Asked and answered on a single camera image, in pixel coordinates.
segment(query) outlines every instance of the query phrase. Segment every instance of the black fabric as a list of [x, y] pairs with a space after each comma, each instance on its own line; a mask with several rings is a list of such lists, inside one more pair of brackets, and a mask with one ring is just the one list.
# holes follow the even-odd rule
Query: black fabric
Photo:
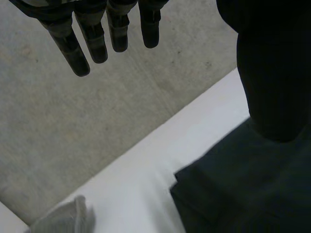
[[223, 19], [239, 33], [237, 65], [254, 126], [271, 140], [293, 140], [309, 114], [311, 2], [217, 3]]
[[277, 143], [247, 120], [176, 173], [171, 194], [186, 231], [311, 230], [310, 155], [311, 126]]

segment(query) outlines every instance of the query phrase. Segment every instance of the folded black cloth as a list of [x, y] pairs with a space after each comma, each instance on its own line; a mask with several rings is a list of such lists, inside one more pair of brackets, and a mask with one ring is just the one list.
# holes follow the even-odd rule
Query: folded black cloth
[[171, 194], [188, 233], [311, 230], [311, 126], [263, 138], [247, 120], [175, 174]]

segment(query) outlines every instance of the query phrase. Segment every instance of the white surface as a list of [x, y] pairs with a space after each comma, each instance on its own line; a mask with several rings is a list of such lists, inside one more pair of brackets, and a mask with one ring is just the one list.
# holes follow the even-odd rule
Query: white surface
[[0, 202], [0, 233], [22, 233], [28, 226]]
[[93, 204], [95, 233], [182, 233], [169, 193], [173, 174], [248, 116], [234, 70], [65, 201], [82, 194]]

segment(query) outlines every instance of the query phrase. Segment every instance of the gray towel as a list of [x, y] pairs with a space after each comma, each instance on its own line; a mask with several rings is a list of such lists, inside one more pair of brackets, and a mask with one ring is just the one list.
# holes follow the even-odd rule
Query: gray towel
[[85, 201], [85, 197], [77, 196], [39, 219], [25, 233], [92, 233], [95, 215]]

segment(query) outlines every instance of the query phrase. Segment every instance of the concrete floor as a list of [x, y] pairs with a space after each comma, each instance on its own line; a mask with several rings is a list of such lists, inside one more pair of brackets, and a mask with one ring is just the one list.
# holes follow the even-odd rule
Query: concrete floor
[[[47, 31], [0, 2], [0, 201], [27, 224], [229, 73], [237, 35], [215, 0], [171, 0], [157, 48], [144, 47], [137, 6], [129, 48], [75, 76]], [[107, 20], [102, 20], [107, 29]]]

